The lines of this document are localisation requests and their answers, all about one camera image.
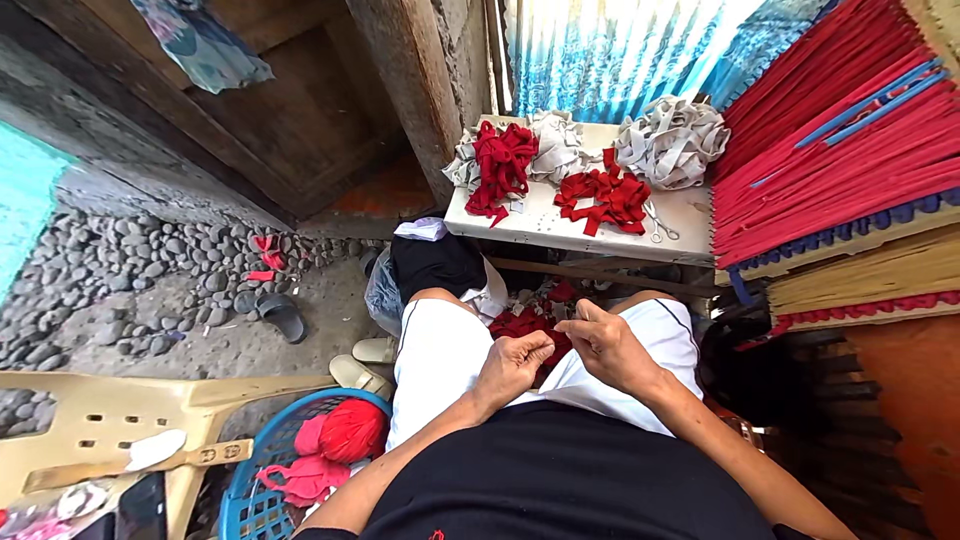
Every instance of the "white shorts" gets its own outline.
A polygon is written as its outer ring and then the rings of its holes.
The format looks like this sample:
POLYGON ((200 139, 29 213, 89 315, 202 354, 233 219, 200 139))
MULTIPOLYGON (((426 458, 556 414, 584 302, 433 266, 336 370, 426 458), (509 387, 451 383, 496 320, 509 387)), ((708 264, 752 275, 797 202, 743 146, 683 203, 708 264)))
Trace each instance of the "white shorts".
MULTIPOLYGON (((675 300, 653 299, 626 309, 620 316, 653 360, 703 399, 694 377, 699 351, 686 307, 675 300)), ((462 307, 438 299, 407 305, 394 371, 396 393, 388 451, 421 430, 473 386, 492 344, 487 327, 462 307)), ((649 408, 588 373, 573 350, 560 360, 539 390, 525 392, 508 406, 539 400, 575 405, 672 435, 649 408)))

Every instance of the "person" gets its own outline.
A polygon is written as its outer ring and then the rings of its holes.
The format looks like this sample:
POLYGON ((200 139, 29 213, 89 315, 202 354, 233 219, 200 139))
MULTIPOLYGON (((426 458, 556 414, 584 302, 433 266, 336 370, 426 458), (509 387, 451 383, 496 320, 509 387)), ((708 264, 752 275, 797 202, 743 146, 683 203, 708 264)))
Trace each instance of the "person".
POLYGON ((440 288, 403 313, 387 450, 297 540, 853 539, 799 482, 713 415, 683 304, 589 300, 556 330, 493 341, 440 288))

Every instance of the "white table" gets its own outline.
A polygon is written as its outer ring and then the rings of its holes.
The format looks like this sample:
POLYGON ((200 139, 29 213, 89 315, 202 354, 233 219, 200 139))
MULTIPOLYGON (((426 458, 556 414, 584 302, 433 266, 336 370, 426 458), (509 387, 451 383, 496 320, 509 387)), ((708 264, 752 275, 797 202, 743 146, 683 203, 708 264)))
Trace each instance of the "white table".
MULTIPOLYGON (((481 120, 490 120, 494 125, 516 122, 526 126, 525 118, 512 116, 483 115, 481 120)), ((583 124, 584 147, 588 149, 610 148, 616 138, 617 126, 612 124, 583 124)), ((680 239, 671 240, 663 235, 661 243, 650 239, 653 220, 643 220, 647 233, 643 236, 624 233, 615 225, 602 223, 596 236, 584 234, 587 219, 572 222, 560 217, 560 207, 554 206, 557 189, 547 182, 530 182, 530 192, 523 202, 523 213, 510 212, 491 229, 492 219, 470 215, 464 210, 467 204, 467 189, 454 190, 450 207, 444 221, 454 234, 477 238, 528 243, 550 248, 643 258, 663 262, 677 262, 695 266, 713 266, 710 253, 710 196, 706 186, 691 187, 677 191, 654 191, 650 200, 657 209, 660 221, 680 234, 680 239)))

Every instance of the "hand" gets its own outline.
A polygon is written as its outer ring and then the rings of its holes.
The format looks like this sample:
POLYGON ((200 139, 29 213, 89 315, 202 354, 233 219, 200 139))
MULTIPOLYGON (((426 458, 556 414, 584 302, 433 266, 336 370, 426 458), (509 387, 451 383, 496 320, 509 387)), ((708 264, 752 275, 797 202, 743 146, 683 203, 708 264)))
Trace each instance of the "hand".
POLYGON ((493 342, 480 375, 468 390, 483 420, 530 389, 537 369, 553 355, 553 349, 553 340, 540 330, 493 342))
POLYGON ((554 330, 566 333, 591 375, 643 403, 657 398, 673 377, 650 357, 623 317, 590 300, 577 302, 576 319, 561 321, 554 330))

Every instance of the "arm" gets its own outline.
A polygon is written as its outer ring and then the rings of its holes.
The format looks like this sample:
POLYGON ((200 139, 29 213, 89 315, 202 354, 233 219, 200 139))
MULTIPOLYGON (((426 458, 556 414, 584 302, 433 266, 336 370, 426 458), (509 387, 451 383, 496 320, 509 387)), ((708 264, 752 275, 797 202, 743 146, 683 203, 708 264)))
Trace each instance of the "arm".
POLYGON ((771 525, 784 524, 823 540, 856 536, 789 473, 750 446, 709 411, 673 374, 657 365, 621 317, 588 300, 579 320, 562 321, 592 375, 649 407, 674 435, 730 474, 771 525))
POLYGON ((513 339, 497 339, 473 387, 437 418, 349 479, 320 508, 310 514, 305 528, 341 528, 359 534, 373 507, 397 474, 424 448, 456 430, 479 426, 500 407, 533 384, 537 368, 553 354, 553 340, 543 331, 513 339))

